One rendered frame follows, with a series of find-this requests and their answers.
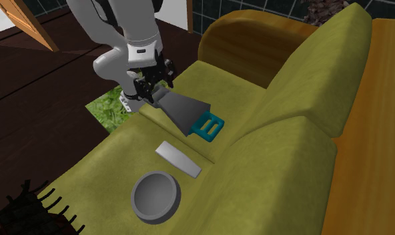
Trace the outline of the grey bowl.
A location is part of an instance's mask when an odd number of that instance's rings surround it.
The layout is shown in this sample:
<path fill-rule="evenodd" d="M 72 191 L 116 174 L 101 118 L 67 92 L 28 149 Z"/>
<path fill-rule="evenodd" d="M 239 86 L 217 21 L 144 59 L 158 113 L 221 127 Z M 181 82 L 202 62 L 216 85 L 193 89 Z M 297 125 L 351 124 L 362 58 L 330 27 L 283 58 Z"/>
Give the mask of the grey bowl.
<path fill-rule="evenodd" d="M 146 224 L 162 224 L 179 208 L 181 188 L 177 180 L 163 171 L 144 174 L 131 191 L 131 207 Z"/>

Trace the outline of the dark fringed rug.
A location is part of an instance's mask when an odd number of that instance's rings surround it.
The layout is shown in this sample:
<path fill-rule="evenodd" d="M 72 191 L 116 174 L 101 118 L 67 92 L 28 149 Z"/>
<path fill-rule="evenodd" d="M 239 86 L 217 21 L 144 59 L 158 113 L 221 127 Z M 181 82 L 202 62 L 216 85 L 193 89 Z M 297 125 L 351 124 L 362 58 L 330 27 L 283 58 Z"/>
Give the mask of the dark fringed rug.
<path fill-rule="evenodd" d="M 36 193 L 47 182 L 33 190 L 30 185 L 31 181 L 25 180 L 18 197 L 6 196 L 9 203 L 0 209 L 0 235 L 81 235 L 85 225 L 75 229 L 73 222 L 77 216 L 74 215 L 71 219 L 65 217 L 69 206 L 56 214 L 50 212 L 61 201 L 61 196 L 49 206 L 43 205 L 43 201 L 54 193 L 54 188 L 39 198 Z"/>

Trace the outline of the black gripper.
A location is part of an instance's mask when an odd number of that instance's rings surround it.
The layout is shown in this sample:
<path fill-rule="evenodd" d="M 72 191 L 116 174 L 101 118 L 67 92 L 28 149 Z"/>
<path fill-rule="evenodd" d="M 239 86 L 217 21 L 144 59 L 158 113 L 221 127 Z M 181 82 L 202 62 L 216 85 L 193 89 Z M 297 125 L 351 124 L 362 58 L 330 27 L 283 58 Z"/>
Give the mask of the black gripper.
<path fill-rule="evenodd" d="M 173 88 L 173 80 L 177 75 L 177 69 L 172 60 L 165 59 L 163 53 L 155 53 L 155 59 L 157 64 L 150 67 L 141 68 L 142 75 L 145 79 L 135 79 L 133 81 L 136 94 L 134 98 L 136 100 L 146 99 L 147 101 L 154 103 L 152 97 L 152 91 L 155 84 L 161 80 L 164 80 L 170 88 Z"/>

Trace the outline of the grey and teal kitchen tool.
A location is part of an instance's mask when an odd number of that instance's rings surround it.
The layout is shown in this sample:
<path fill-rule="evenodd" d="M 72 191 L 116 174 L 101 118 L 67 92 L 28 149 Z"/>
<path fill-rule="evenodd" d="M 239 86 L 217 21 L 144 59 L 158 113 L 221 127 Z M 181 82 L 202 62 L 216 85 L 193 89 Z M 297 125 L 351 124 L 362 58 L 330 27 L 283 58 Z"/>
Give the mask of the grey and teal kitchen tool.
<path fill-rule="evenodd" d="M 153 89 L 151 98 L 151 105 L 162 109 L 185 137 L 197 134 L 212 142 L 224 127 L 225 121 L 210 112 L 209 103 L 180 95 L 161 85 Z"/>

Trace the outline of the olive sofa with wooden frame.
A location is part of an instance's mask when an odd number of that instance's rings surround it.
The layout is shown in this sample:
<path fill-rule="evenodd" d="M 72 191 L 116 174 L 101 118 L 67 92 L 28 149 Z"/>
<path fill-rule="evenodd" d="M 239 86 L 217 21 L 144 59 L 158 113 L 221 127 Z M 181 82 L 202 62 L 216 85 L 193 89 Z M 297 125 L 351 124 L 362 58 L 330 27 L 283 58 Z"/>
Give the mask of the olive sofa with wooden frame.
<path fill-rule="evenodd" d="M 176 93 L 225 121 L 216 139 L 185 137 L 144 105 L 41 196 L 76 215 L 81 235 L 395 235 L 395 19 L 353 3 L 320 27 L 233 11 L 204 33 Z M 167 141 L 197 178 L 155 150 Z M 175 214 L 146 224 L 131 191 L 163 171 Z"/>

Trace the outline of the orange wooden door frame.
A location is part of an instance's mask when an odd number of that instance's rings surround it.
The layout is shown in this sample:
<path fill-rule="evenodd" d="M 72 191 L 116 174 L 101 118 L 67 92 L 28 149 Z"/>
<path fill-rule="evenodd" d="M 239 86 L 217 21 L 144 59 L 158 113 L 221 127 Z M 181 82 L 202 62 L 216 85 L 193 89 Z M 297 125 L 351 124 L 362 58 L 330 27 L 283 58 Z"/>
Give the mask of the orange wooden door frame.
<path fill-rule="evenodd" d="M 187 32 L 193 33 L 193 0 L 186 0 L 187 7 Z"/>

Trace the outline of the white flat oblong block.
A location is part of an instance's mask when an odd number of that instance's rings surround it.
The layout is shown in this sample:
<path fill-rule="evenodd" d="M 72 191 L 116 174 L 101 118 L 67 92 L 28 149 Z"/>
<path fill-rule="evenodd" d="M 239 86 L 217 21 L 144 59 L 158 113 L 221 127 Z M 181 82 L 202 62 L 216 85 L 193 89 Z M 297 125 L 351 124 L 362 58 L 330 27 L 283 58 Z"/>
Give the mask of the white flat oblong block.
<path fill-rule="evenodd" d="M 167 141 L 163 141 L 155 152 L 171 165 L 192 178 L 197 178 L 202 171 L 193 160 Z"/>

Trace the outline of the orange wooden door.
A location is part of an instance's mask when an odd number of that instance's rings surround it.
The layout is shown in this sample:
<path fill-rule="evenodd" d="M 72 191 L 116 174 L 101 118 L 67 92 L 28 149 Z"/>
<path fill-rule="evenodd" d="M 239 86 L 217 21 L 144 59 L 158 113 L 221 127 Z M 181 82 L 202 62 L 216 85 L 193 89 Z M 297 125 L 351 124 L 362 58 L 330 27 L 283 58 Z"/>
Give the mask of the orange wooden door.
<path fill-rule="evenodd" d="M 52 38 L 44 30 L 23 0 L 0 0 L 0 9 L 20 30 L 51 51 L 59 51 Z"/>

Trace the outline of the brown dried plant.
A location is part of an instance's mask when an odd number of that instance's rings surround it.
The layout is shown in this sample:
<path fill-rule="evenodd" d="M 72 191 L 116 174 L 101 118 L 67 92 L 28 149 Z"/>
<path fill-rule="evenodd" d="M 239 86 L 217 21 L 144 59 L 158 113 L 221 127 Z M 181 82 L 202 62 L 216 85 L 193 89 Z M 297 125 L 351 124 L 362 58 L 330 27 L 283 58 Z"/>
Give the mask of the brown dried plant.
<path fill-rule="evenodd" d="M 301 0 L 308 3 L 308 13 L 303 22 L 317 27 L 322 26 L 335 14 L 349 6 L 346 0 Z"/>

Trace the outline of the green grass-patterned robot stand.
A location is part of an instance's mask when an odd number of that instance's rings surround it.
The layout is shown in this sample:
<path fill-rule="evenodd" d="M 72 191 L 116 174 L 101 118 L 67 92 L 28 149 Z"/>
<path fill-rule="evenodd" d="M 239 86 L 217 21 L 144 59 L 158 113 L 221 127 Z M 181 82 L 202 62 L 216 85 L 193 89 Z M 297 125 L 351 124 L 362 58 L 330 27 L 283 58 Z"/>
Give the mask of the green grass-patterned robot stand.
<path fill-rule="evenodd" d="M 122 88 L 118 85 L 85 106 L 109 133 L 133 115 L 121 104 L 119 100 L 121 91 Z"/>

